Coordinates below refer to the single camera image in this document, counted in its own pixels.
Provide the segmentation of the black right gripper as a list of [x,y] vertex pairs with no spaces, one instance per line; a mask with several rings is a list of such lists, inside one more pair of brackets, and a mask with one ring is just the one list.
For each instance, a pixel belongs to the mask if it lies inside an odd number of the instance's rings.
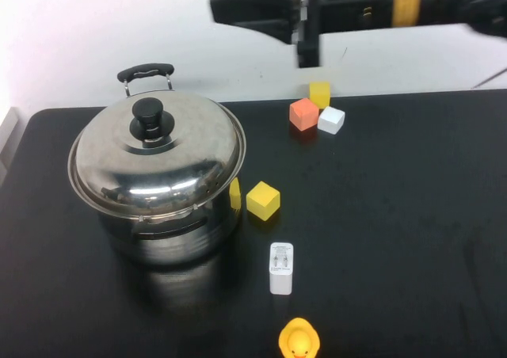
[[[317,32],[355,32],[391,27],[394,0],[292,0],[296,13]],[[215,22],[291,43],[290,0],[209,0]]]

